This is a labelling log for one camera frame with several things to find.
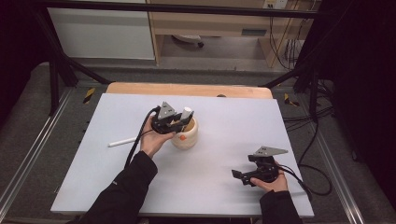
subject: black sleeve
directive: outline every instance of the black sleeve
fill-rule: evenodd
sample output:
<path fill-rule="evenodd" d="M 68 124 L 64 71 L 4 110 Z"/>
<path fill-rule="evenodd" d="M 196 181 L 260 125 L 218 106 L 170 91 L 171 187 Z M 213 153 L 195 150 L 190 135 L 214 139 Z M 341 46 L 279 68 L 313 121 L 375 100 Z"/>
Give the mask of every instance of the black sleeve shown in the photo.
<path fill-rule="evenodd" d="M 84 217 L 79 222 L 69 223 L 135 223 L 157 171 L 152 159 L 138 152 L 131 164 L 99 194 Z"/>
<path fill-rule="evenodd" d="M 267 192 L 260 199 L 263 224 L 303 223 L 288 191 Z"/>

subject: white table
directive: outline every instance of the white table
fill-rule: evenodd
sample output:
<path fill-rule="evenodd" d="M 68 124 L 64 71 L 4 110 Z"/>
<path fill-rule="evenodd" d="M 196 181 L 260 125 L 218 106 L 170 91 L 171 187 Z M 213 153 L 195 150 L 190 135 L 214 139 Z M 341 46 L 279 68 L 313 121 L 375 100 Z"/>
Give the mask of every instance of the white table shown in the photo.
<path fill-rule="evenodd" d="M 154 156 L 159 173 L 149 187 L 140 210 L 142 216 L 260 216 L 262 189 L 243 186 L 231 170 L 255 170 L 248 154 L 261 146 L 288 150 L 275 159 L 301 177 L 276 100 L 106 93 L 51 211 L 86 212 L 122 170 L 132 146 L 107 144 L 136 136 L 150 109 L 163 101 L 177 112 L 184 106 L 194 110 L 200 125 L 199 139 L 188 150 L 177 149 L 168 141 Z M 293 177 L 287 174 L 287 179 L 298 214 L 312 217 L 305 192 Z"/>

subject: white marker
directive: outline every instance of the white marker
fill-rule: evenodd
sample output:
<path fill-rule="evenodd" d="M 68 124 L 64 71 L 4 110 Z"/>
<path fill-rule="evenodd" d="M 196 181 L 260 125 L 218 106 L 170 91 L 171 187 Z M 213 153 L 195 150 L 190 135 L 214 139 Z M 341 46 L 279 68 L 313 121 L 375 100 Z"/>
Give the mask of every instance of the white marker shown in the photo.
<path fill-rule="evenodd" d="M 119 145 L 132 143 L 134 141 L 136 141 L 136 138 L 128 138 L 128 139 L 121 140 L 121 141 L 118 141 L 118 142 L 109 143 L 108 146 L 109 147 L 116 147 L 116 146 L 119 146 Z"/>
<path fill-rule="evenodd" d="M 180 119 L 186 119 L 189 117 L 189 115 L 192 113 L 191 108 L 189 107 L 184 107 L 183 113 L 181 113 Z"/>

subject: metal frame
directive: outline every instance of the metal frame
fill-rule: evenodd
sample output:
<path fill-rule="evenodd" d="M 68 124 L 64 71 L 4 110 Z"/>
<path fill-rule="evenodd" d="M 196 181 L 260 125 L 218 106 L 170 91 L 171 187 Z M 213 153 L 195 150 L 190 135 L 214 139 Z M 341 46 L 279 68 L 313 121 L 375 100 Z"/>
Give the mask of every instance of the metal frame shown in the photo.
<path fill-rule="evenodd" d="M 39 7 L 116 10 L 116 11 L 147 11 L 147 12 L 174 12 L 174 13 L 198 13 L 235 16 L 259 16 L 281 17 L 301 19 L 328 19 L 332 16 L 327 12 L 298 11 L 266 8 L 245 7 L 207 7 L 191 5 L 168 5 L 168 4 L 140 4 L 140 3 L 115 3 L 93 1 L 65 1 L 65 0 L 35 0 Z"/>
<path fill-rule="evenodd" d="M 31 146 L 29 152 L 27 153 L 26 157 L 24 158 L 23 162 L 18 168 L 18 171 L 12 177 L 6 190 L 4 191 L 3 195 L 0 197 L 0 223 L 5 218 L 8 209 L 14 202 L 14 199 L 17 196 L 18 192 L 20 191 L 26 177 L 29 175 L 30 171 L 32 170 L 35 161 L 40 155 L 41 149 L 46 144 L 53 128 L 58 122 L 59 117 L 64 112 L 69 97 L 73 91 L 74 88 L 71 87 L 66 88 L 64 94 L 61 97 L 59 108 L 54 112 L 52 117 L 49 117 L 47 119 L 46 123 L 44 124 L 44 127 L 41 129 L 40 134 L 35 139 L 35 142 Z"/>
<path fill-rule="evenodd" d="M 297 98 L 299 99 L 299 102 L 302 102 L 302 107 L 305 111 L 305 114 L 309 114 L 310 109 L 305 98 L 301 97 L 299 94 L 297 94 Z M 315 132 L 315 124 L 313 122 L 310 122 L 310 128 L 312 129 L 312 132 Z M 355 199 L 353 198 L 352 193 L 349 190 L 349 186 L 347 185 L 344 176 L 338 168 L 337 163 L 332 156 L 332 151 L 327 145 L 326 139 L 324 138 L 320 129 L 318 129 L 318 144 L 320 155 L 324 161 L 326 168 L 329 170 L 330 178 L 332 179 L 334 188 L 338 193 L 341 204 L 344 206 L 346 216 L 348 217 L 349 222 L 353 224 L 364 223 L 363 216 L 361 215 L 361 210 L 356 204 Z"/>

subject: human hand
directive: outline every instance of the human hand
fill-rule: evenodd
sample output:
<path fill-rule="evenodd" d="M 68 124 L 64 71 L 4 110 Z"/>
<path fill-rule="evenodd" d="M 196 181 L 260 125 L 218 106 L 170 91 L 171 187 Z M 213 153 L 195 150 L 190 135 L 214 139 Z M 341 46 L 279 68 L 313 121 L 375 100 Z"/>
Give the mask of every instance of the human hand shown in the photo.
<path fill-rule="evenodd" d="M 151 128 L 152 116 L 148 118 L 148 121 L 143 128 L 141 142 L 140 142 L 140 150 L 144 151 L 150 158 L 157 153 L 160 148 L 163 146 L 163 143 L 166 140 L 169 140 L 175 136 L 176 133 L 166 133 L 160 134 L 156 133 Z"/>
<path fill-rule="evenodd" d="M 274 180 L 274 182 L 272 182 L 272 183 L 267 183 L 267 182 L 264 182 L 258 178 L 254 178 L 254 177 L 250 178 L 250 182 L 252 184 L 256 185 L 257 187 L 264 189 L 267 192 L 271 191 L 271 190 L 273 190 L 274 192 L 289 190 L 288 189 L 288 181 L 286 180 L 286 177 L 285 177 L 285 172 L 283 172 L 280 169 L 279 169 L 279 174 L 277 176 L 277 179 Z"/>

